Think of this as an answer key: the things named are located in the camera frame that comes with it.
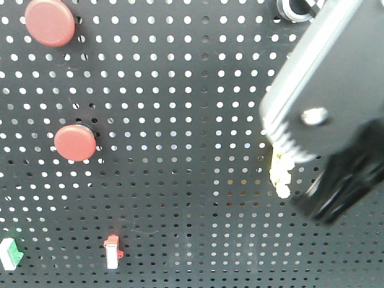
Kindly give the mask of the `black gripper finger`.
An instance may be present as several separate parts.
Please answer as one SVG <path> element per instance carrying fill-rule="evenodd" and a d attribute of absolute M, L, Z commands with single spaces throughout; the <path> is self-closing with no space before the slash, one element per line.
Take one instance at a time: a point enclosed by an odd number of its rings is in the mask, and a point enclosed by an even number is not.
<path fill-rule="evenodd" d="M 383 182 L 383 119 L 369 122 L 353 143 L 332 155 L 309 189 L 292 199 L 312 221 L 331 225 Z"/>

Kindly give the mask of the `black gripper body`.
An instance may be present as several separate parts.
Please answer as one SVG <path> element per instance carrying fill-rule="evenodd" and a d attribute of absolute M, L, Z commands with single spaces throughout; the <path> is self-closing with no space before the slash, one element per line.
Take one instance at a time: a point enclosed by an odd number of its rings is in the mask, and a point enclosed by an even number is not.
<path fill-rule="evenodd" d="M 274 148 L 297 163 L 349 146 L 383 116 L 383 2 L 326 1 L 259 106 Z"/>

